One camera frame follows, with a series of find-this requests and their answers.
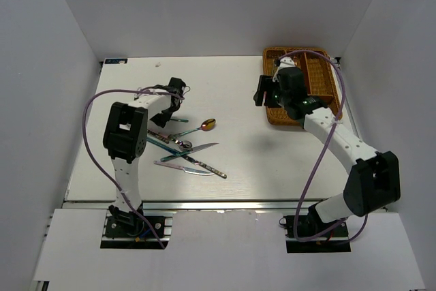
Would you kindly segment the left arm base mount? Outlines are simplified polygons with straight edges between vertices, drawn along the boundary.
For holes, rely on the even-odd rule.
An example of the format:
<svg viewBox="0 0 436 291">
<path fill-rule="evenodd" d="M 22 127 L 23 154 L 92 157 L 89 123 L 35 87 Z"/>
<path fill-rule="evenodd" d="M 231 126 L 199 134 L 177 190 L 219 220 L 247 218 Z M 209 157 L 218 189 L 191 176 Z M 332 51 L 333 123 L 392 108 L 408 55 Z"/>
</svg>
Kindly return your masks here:
<svg viewBox="0 0 436 291">
<path fill-rule="evenodd" d="M 162 215 L 148 215 L 149 220 L 163 247 L 155 238 L 149 226 L 142 220 L 136 227 L 122 225 L 111 214 L 106 215 L 101 249 L 137 249 L 137 250 L 163 250 L 169 243 L 172 233 L 172 217 Z"/>
</svg>

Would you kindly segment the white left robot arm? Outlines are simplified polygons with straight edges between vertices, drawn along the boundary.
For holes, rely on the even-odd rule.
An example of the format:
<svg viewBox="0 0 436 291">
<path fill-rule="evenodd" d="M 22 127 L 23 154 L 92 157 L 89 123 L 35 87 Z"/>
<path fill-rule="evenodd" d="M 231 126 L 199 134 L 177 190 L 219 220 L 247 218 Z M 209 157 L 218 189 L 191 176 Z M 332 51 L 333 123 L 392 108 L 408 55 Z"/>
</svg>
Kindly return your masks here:
<svg viewBox="0 0 436 291">
<path fill-rule="evenodd" d="M 186 87 L 180 78 L 171 78 L 168 85 L 138 89 L 133 101 L 111 106 L 103 137 L 116 182 L 116 200 L 110 212 L 124 214 L 120 226 L 130 236 L 140 234 L 144 227 L 144 219 L 135 212 L 142 205 L 138 166 L 146 148 L 148 123 L 152 120 L 164 127 L 180 108 Z"/>
</svg>

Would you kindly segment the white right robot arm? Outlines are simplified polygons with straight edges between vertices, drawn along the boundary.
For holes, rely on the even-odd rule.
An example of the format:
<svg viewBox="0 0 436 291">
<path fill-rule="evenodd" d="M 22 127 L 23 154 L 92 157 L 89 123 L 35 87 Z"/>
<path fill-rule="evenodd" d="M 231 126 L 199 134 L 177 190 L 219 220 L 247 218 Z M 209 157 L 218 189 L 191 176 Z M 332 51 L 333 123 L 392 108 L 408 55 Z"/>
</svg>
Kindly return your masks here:
<svg viewBox="0 0 436 291">
<path fill-rule="evenodd" d="M 261 75 L 253 100 L 256 106 L 283 108 L 288 117 L 323 143 L 348 174 L 344 190 L 309 207 L 296 231 L 321 236 L 352 215 L 364 217 L 401 197 L 399 159 L 367 145 L 344 127 L 326 102 L 309 95 L 303 72 L 280 67 L 273 76 Z"/>
</svg>

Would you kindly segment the gold bowl iridescent spoon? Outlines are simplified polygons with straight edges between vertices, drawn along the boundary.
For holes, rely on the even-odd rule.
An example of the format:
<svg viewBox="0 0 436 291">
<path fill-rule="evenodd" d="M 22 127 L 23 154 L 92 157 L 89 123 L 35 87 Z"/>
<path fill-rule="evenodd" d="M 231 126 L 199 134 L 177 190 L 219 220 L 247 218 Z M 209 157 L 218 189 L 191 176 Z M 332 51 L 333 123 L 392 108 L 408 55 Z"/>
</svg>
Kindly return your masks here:
<svg viewBox="0 0 436 291">
<path fill-rule="evenodd" d="M 182 136 L 185 136 L 187 134 L 191 134 L 197 131 L 203 131 L 203 132 L 209 132 L 212 129 L 214 129 L 214 127 L 216 126 L 216 119 L 207 119 L 205 121 L 202 122 L 202 124 L 199 127 L 184 131 L 184 132 L 179 132 L 177 134 L 170 134 L 168 136 L 169 139 L 179 139 Z"/>
</svg>

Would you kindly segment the silver spoon patterned handle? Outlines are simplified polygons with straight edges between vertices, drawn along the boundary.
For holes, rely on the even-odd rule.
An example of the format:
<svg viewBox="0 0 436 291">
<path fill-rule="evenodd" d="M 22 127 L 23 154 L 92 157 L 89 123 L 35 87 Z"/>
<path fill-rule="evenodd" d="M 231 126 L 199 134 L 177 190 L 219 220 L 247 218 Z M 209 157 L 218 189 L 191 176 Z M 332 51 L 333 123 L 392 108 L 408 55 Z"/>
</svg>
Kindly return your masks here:
<svg viewBox="0 0 436 291">
<path fill-rule="evenodd" d="M 171 138 L 169 136 L 164 136 L 150 129 L 147 130 L 148 135 L 166 143 L 166 144 L 176 144 L 181 151 L 188 151 L 192 149 L 192 143 L 190 141 L 177 140 L 176 138 Z"/>
</svg>

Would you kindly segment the iridescent rainbow fork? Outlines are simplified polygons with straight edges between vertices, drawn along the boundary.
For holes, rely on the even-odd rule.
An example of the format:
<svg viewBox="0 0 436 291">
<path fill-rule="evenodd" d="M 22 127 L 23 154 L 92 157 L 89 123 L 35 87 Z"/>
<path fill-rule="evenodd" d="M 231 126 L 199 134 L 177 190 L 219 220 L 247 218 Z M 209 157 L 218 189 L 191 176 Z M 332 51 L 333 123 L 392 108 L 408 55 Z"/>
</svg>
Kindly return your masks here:
<svg viewBox="0 0 436 291">
<path fill-rule="evenodd" d="M 188 119 L 170 119 L 171 121 L 176 121 L 176 122 L 180 122 L 180 123 L 188 123 L 189 120 Z"/>
</svg>

